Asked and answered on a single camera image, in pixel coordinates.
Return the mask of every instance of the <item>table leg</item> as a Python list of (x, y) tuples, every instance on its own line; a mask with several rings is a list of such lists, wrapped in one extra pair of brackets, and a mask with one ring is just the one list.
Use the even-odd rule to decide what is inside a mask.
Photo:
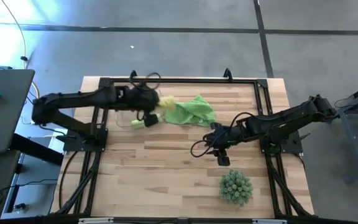
[(63, 155), (59, 152), (42, 146), (16, 133), (13, 135), (10, 150), (18, 150), (29, 156), (34, 156), (56, 165), (61, 165), (63, 161)]

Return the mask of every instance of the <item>white cable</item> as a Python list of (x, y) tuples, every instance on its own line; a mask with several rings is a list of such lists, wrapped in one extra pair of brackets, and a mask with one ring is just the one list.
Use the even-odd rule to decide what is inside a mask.
[[(10, 15), (12, 16), (12, 18), (15, 20), (15, 23), (16, 23), (17, 27), (19, 28), (20, 33), (22, 34), (22, 40), (23, 40), (23, 56), (25, 57), (25, 38), (24, 38), (23, 30), (22, 30), (22, 28), (20, 27), (19, 23), (17, 22), (15, 16), (13, 16), (13, 13), (12, 13), (11, 10), (9, 9), (9, 7), (8, 7), (7, 4), (5, 3), (5, 1), (4, 1), (4, 0), (1, 0), (1, 1), (2, 1), (2, 3), (4, 3), (6, 9), (9, 11)], [(24, 60), (22, 60), (22, 61), (23, 61), (23, 69), (25, 69), (25, 61), (24, 61)], [(37, 85), (35, 85), (34, 82), (31, 82), (31, 85), (32, 85), (32, 86), (34, 87), (34, 89), (35, 89), (35, 96), (37, 97), (37, 99), (40, 98), (40, 94), (39, 94)]]

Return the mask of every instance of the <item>black desk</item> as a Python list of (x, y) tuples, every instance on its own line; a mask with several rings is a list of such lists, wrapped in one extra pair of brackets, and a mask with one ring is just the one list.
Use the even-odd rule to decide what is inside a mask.
[(9, 149), (34, 70), (0, 70), (0, 153)]
[[(33, 70), (0, 70), (0, 189), (11, 185), (21, 152), (62, 164), (62, 154), (14, 133), (34, 73)], [(0, 216), (8, 191), (3, 192)]]

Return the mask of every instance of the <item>green plant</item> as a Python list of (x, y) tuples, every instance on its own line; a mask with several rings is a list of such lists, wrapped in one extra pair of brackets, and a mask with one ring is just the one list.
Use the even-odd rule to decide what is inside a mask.
[(252, 196), (252, 184), (248, 177), (238, 170), (223, 174), (219, 183), (221, 197), (230, 204), (244, 206)]

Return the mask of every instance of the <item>floor tile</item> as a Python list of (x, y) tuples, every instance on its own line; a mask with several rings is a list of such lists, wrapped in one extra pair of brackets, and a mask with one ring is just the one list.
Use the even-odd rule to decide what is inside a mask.
[(358, 0), (260, 0), (266, 29), (358, 30)]

